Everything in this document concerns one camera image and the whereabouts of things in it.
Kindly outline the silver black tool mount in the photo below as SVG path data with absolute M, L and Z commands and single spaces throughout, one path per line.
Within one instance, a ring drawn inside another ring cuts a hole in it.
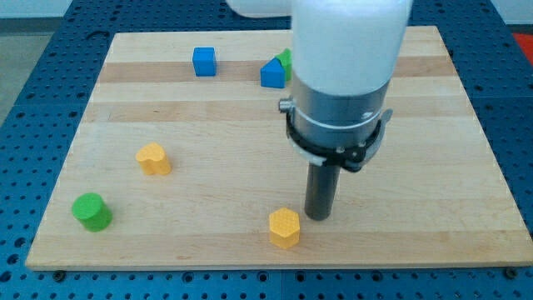
M 393 114 L 382 109 L 387 88 L 384 83 L 369 93 L 334 95 L 293 76 L 290 97 L 278 104 L 290 144 L 316 167 L 360 171 L 379 150 Z

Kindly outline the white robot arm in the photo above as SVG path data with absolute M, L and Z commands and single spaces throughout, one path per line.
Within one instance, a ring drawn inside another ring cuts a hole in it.
M 291 95 L 279 110 L 291 145 L 309 162 L 306 215 L 331 214 L 341 170 L 377 153 L 392 111 L 383 107 L 412 3 L 409 0 L 228 0 L 246 18 L 289 17 Z

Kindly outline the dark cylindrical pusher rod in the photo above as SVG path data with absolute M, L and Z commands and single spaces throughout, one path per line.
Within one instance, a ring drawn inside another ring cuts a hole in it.
M 304 208 L 310 219 L 323 221 L 330 216 L 339 174 L 337 165 L 309 164 Z

